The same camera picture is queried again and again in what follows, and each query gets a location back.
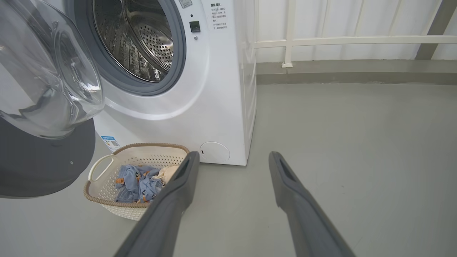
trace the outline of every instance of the railing post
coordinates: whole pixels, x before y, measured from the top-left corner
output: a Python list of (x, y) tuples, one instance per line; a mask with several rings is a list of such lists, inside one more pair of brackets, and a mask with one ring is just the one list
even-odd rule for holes
[(259, 0), (254, 2), (255, 9), (255, 42), (259, 41)]
[(286, 56), (283, 68), (292, 68), (292, 40), (295, 33), (295, 6), (297, 0), (289, 0), (289, 10), (287, 12), (287, 33), (286, 33)]
[(399, 0), (397, 3), (397, 8), (395, 8), (395, 13), (393, 14), (392, 23), (390, 23), (389, 36), (392, 36), (392, 30), (395, 27), (395, 25), (397, 24), (397, 16), (399, 15), (399, 11), (400, 11), (402, 5), (403, 5), (403, 0)]
[(327, 3), (325, 4), (324, 20), (322, 21), (322, 30), (320, 31), (320, 37), (327, 36), (327, 19), (329, 17), (330, 12), (330, 3), (331, 0), (327, 0)]
[(359, 16), (357, 17), (356, 30), (354, 31), (354, 36), (356, 36), (356, 37), (360, 36), (360, 20), (363, 17), (363, 6), (364, 5), (365, 5), (365, 0), (362, 0), (362, 4), (361, 4), (360, 10), (359, 10)]

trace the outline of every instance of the front-loading washing machine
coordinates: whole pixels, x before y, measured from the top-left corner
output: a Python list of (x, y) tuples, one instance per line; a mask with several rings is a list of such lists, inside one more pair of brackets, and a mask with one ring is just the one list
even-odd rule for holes
[(105, 98), (112, 151), (164, 142), (246, 165), (256, 111), (254, 0), (47, 0), (75, 23)]

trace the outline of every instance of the basket handle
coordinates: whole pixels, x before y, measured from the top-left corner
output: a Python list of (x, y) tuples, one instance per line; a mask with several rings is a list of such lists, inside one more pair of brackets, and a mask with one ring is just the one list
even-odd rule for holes
[[(111, 162), (110, 164), (108, 164), (108, 166), (105, 168), (105, 170), (100, 174), (98, 175), (98, 177), (96, 179), (92, 179), (92, 176), (94, 175), (94, 171), (95, 169), (97, 168), (97, 166), (104, 160), (108, 159), (108, 158), (111, 158)], [(106, 156), (103, 156), (102, 158), (98, 159), (98, 161), (96, 161), (94, 163), (94, 165), (92, 166), (92, 168), (90, 169), (90, 172), (89, 172), (89, 181), (90, 182), (95, 182), (97, 181), (106, 171), (107, 169), (111, 166), (111, 164), (113, 164), (114, 160), (115, 160), (116, 156), (111, 154), (111, 155), (106, 155)]]

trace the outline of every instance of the gray floor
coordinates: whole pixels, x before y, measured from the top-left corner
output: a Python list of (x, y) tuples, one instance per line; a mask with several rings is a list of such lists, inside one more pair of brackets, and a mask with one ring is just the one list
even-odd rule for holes
[[(93, 162), (109, 153), (97, 141)], [(175, 256), (294, 256), (267, 157), (283, 154), (358, 256), (454, 256), (457, 87), (266, 85), (247, 167), (201, 165)], [(2, 256), (111, 256), (135, 225), (56, 194), (0, 199)]]

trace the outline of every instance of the washing machine door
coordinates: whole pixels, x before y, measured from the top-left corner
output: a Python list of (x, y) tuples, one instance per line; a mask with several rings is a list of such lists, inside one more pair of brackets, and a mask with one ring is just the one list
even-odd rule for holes
[(30, 0), (0, 0), (0, 195), (71, 184), (95, 146), (103, 109), (97, 68), (72, 21)]

